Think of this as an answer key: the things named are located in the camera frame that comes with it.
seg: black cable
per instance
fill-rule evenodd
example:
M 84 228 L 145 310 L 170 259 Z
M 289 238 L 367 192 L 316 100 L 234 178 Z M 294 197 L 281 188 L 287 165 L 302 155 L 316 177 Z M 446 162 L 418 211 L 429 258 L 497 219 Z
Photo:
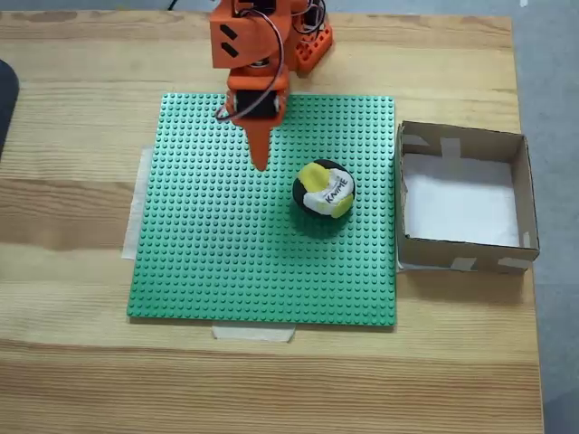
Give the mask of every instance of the black cable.
M 295 30 L 299 34 L 318 33 L 319 29 L 321 28 L 322 25 L 324 25 L 324 22 L 326 21 L 326 2 L 324 0 L 319 0 L 319 5 L 317 5 L 317 7 L 319 7 L 321 9 L 322 14 L 321 14 L 319 21 L 316 23 L 316 25 L 313 28 L 304 32 L 303 30 L 298 29 L 296 27 L 296 25 L 294 23 L 292 23 L 291 25 L 293 26 L 293 30 Z

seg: green lego baseplate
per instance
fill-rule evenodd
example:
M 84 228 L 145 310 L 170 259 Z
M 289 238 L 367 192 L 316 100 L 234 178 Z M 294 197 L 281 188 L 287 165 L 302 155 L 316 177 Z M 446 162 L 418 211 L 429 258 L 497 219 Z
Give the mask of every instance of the green lego baseplate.
M 166 94 L 128 315 L 391 326 L 395 323 L 394 100 L 291 95 L 252 167 L 217 94 Z M 356 181 L 352 210 L 311 216 L 292 199 L 307 163 Z

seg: ball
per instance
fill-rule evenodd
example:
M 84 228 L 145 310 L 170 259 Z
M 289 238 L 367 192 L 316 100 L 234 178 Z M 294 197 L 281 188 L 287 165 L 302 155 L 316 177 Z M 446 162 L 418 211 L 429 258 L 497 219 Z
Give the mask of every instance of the ball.
M 354 177 L 341 165 L 316 160 L 304 166 L 293 183 L 293 199 L 308 213 L 338 219 L 356 197 Z

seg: gray floor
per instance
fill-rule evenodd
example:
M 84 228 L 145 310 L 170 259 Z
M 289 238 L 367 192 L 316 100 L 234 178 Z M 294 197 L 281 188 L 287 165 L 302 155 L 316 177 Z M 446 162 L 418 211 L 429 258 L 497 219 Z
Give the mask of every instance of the gray floor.
M 164 9 L 170 0 L 0 0 L 0 9 Z M 515 23 L 523 131 L 529 137 L 541 256 L 536 298 L 546 433 L 579 432 L 579 0 L 327 0 L 331 11 L 498 14 Z M 210 11 L 212 0 L 176 10 Z

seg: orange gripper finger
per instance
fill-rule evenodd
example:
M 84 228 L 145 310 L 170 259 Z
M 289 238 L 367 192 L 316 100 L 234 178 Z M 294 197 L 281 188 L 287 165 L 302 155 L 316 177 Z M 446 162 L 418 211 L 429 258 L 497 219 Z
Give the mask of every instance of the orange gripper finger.
M 267 168 L 270 157 L 270 132 L 271 129 L 264 126 L 245 127 L 253 165 L 262 172 Z

